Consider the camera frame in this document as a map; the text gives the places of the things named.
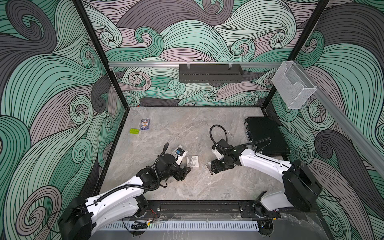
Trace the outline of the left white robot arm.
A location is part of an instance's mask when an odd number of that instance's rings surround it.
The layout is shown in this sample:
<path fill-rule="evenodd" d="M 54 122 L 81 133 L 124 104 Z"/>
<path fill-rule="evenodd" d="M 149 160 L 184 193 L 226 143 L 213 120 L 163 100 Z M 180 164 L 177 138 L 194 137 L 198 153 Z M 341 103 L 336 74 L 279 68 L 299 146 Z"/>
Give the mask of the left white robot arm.
<path fill-rule="evenodd" d="M 168 154 L 168 144 L 155 162 L 141 169 L 125 183 L 97 196 L 74 198 L 57 220 L 63 240 L 88 240 L 106 225 L 125 217 L 142 217 L 149 207 L 146 192 L 168 186 L 168 179 L 182 181 L 190 172 L 181 167 L 187 152 L 177 148 Z"/>

